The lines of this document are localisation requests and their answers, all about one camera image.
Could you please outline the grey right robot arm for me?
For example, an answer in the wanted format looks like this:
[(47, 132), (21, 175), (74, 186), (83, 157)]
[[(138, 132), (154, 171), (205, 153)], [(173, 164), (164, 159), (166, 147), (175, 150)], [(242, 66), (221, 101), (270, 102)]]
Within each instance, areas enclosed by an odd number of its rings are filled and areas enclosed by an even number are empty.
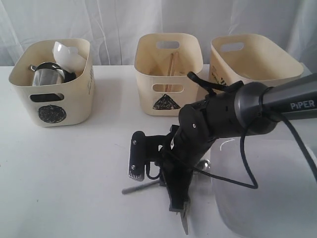
[(203, 155), (220, 138), (239, 137), (240, 155), (250, 183), (214, 175), (213, 178), (249, 189), (257, 189), (258, 182), (246, 159), (247, 136), (264, 135), (273, 131), (279, 122), (286, 124), (295, 138), (313, 174), (316, 164), (291, 121), (317, 116), (317, 76), (268, 87), (259, 82), (242, 81), (222, 86), (200, 79), (189, 72), (188, 77), (204, 87), (204, 100), (186, 104), (178, 114), (163, 143), (161, 170), (166, 183), (172, 212), (186, 210), (188, 190), (193, 172)]

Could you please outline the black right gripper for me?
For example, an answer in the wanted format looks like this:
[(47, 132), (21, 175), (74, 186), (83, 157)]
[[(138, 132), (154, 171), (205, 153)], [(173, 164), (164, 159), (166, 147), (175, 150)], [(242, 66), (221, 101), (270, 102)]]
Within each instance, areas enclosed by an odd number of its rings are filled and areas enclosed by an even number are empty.
[(208, 104), (186, 104), (178, 115), (179, 127), (163, 150), (163, 174), (169, 195), (169, 211), (183, 212), (190, 201), (188, 190), (192, 180), (189, 166), (196, 166), (218, 139), (209, 125)]

